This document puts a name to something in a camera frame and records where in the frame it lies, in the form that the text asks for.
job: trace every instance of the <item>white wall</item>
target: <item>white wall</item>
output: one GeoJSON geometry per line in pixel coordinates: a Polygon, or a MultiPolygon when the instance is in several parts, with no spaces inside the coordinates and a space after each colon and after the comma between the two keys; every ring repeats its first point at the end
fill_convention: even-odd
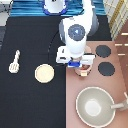
{"type": "MultiPolygon", "coordinates": [[[[108,17],[108,23],[110,23],[113,13],[115,12],[116,6],[119,0],[103,0],[105,11],[108,17]]],[[[111,28],[111,36],[112,39],[116,39],[118,33],[120,32],[123,24],[128,19],[128,0],[124,0],[125,2],[121,6],[121,9],[118,13],[117,18],[115,19],[114,24],[111,28]]]]}

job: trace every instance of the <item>black table mat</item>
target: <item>black table mat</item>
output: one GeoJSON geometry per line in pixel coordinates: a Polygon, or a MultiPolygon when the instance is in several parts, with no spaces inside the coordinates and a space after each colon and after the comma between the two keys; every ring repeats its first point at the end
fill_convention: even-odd
{"type": "MultiPolygon", "coordinates": [[[[17,22],[13,26],[13,20],[7,21],[0,51],[0,128],[66,128],[66,68],[55,67],[54,79],[47,84],[34,77],[37,66],[47,63],[49,41],[58,29],[54,22],[45,24],[43,19],[39,25],[26,21],[27,25],[17,22]],[[8,68],[17,49],[21,52],[20,70],[11,74],[8,68]]],[[[54,41],[52,66],[63,45],[59,35],[54,41]]]]}

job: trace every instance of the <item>wall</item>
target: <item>wall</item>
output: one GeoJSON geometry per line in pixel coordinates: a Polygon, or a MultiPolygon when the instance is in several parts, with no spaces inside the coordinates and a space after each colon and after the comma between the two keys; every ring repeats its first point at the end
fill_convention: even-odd
{"type": "Polygon", "coordinates": [[[122,26],[128,19],[128,0],[104,0],[112,39],[117,38],[122,26]]]}

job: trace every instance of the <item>white robot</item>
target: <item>white robot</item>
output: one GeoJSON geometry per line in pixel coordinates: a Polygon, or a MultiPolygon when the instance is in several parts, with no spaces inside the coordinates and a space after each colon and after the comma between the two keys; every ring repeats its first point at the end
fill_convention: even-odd
{"type": "Polygon", "coordinates": [[[68,67],[92,65],[94,54],[86,54],[87,36],[92,36],[99,23],[91,0],[82,0],[84,14],[62,19],[59,24],[60,38],[66,46],[58,48],[56,62],[68,67]]]}
{"type": "Polygon", "coordinates": [[[62,15],[66,13],[65,0],[44,0],[44,13],[47,15],[62,15]]]}

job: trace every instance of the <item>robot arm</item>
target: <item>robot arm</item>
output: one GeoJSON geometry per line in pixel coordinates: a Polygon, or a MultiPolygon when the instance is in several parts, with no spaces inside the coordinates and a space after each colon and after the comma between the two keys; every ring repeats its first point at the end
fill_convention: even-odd
{"type": "Polygon", "coordinates": [[[60,38],[66,46],[58,48],[57,63],[68,63],[68,67],[92,65],[95,55],[84,55],[87,35],[92,33],[94,6],[91,0],[82,0],[84,14],[61,20],[59,24],[60,38]]]}

